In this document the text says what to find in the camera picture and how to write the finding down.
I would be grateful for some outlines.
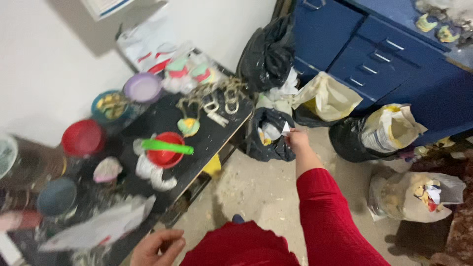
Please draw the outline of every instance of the person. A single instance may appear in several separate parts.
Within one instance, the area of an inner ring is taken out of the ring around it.
[[[296,154],[300,222],[309,265],[389,265],[360,234],[347,200],[310,148],[308,136],[291,129],[286,141]],[[136,247],[131,266],[171,266],[185,246],[183,233],[165,230],[148,235]],[[249,221],[227,222],[208,232],[181,263],[195,265],[296,266],[299,262],[285,238]]]

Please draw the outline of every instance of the green plastic scoop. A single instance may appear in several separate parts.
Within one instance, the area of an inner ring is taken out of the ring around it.
[[[177,153],[183,154],[193,154],[194,147],[180,145],[180,144],[172,144],[157,140],[142,140],[141,147],[145,150],[152,150],[152,151],[173,151]]]

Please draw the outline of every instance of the dirty floor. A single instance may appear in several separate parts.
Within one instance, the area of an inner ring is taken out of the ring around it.
[[[366,207],[366,197],[375,163],[350,163],[341,159],[330,144],[328,128],[304,129],[309,135],[311,147],[320,155],[347,198],[361,234],[391,265],[420,265],[406,256],[393,256],[388,252],[392,244],[386,243],[385,238],[396,234],[398,221],[389,218],[372,221]],[[408,168],[402,161],[389,163],[398,171]],[[207,231],[219,228],[236,213],[245,220],[256,221],[263,229],[284,236],[289,250],[297,255],[300,264],[308,265],[299,223],[295,162],[258,162],[236,151],[225,166],[223,176],[205,188],[174,226],[185,230],[187,242],[175,265],[180,264],[185,252],[194,248]]]

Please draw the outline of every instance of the black garbage bag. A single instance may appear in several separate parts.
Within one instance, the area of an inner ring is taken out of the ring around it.
[[[380,153],[363,146],[361,131],[368,116],[344,118],[330,127],[328,132],[330,142],[337,154],[350,162],[364,162],[376,159],[394,160],[398,158],[396,152]]]
[[[246,142],[240,144],[240,150],[243,153],[246,153],[247,145],[249,145],[249,152],[247,155],[258,161],[269,161],[271,159],[284,161],[294,160],[296,155],[284,141],[283,136],[268,146],[264,146],[261,143],[260,135],[258,133],[258,127],[261,128],[263,123],[266,122],[273,124],[278,130],[282,131],[286,121],[290,127],[295,126],[292,118],[286,113],[265,107],[256,109],[251,121],[251,134],[247,136]]]
[[[332,126],[340,121],[324,121],[302,105],[300,105],[296,110],[292,111],[292,118],[297,124],[308,127]]]
[[[291,17],[285,16],[257,29],[251,36],[237,70],[251,92],[281,87],[288,79],[294,62],[292,28]]]

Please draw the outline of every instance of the red sweater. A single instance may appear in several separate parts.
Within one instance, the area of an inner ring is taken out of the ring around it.
[[[358,231],[348,202],[327,170],[316,168],[297,180],[300,222],[309,265],[389,265]],[[285,238],[254,221],[226,223],[208,232],[182,266],[299,265]]]

